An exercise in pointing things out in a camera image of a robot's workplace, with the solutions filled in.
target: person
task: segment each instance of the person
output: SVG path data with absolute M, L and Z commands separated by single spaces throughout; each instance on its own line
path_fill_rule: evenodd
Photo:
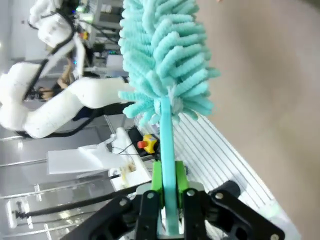
M 39 99 L 43 101 L 49 101 L 59 93 L 61 93 L 64 89 L 66 89 L 71 83 L 73 83 L 74 78 L 72 76 L 72 61 L 69 57 L 67 57 L 68 65 L 66 66 L 63 74 L 57 80 L 56 84 L 52 88 L 42 87 L 38 88 Z M 85 72 L 84 77 L 90 78 L 99 78 L 99 75 L 93 72 Z M 76 116 L 72 119 L 73 122 L 76 122 L 80 119 L 90 118 L 93 113 L 94 117 L 98 118 L 106 115 L 118 115 L 122 114 L 125 107 L 133 104 L 133 102 L 126 103 L 113 103 L 102 108 L 92 109 L 84 106 L 80 109 L 80 111 L 76 114 Z

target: beige floor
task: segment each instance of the beige floor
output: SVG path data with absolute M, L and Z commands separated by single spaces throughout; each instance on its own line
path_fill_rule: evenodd
M 320 8 L 299 0 L 197 0 L 212 65 L 212 123 L 319 239 Z

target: striped surface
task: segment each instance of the striped surface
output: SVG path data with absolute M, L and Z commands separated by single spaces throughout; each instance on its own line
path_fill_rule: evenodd
M 181 122 L 173 126 L 174 150 L 176 159 L 187 166 L 190 181 L 200 182 L 210 191 L 227 180 L 234 180 L 242 188 L 239 199 L 257 212 L 275 202 L 259 176 L 206 117 L 201 116 L 198 121 L 180 117 Z M 140 130 L 158 135 L 157 126 L 148 125 Z M 225 236 L 209 224 L 207 231 L 214 240 Z

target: fluffy teal bristle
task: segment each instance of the fluffy teal bristle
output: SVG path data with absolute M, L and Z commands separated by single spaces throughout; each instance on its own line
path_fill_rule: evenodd
M 136 103 L 123 112 L 140 124 L 156 123 L 161 117 L 161 98 L 171 100 L 172 118 L 184 113 L 193 119 L 209 115 L 210 78 L 219 71 L 208 67 L 205 28 L 195 21 L 196 0 L 124 0 L 119 45 L 123 68 L 129 72 L 135 92 L 119 96 Z

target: screw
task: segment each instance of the screw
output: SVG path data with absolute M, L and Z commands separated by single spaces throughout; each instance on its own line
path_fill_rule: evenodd
M 223 198 L 224 198 L 224 195 L 223 195 L 221 192 L 218 192 L 218 193 L 215 195 L 215 198 L 216 198 L 216 199 L 223 199 Z
M 279 240 L 279 236 L 277 234 L 273 234 L 271 237 L 270 237 L 270 240 Z
M 189 190 L 189 191 L 186 192 L 186 194 L 187 194 L 189 197 L 192 197 L 192 196 L 195 195 L 195 191 Z
M 127 200 L 126 199 L 122 199 L 120 202 L 119 202 L 119 204 L 120 204 L 120 206 L 124 206 L 124 205 L 126 205 L 126 203 L 127 203 Z
M 150 192 L 150 193 L 148 193 L 147 198 L 152 199 L 154 196 L 155 196 L 155 194 Z

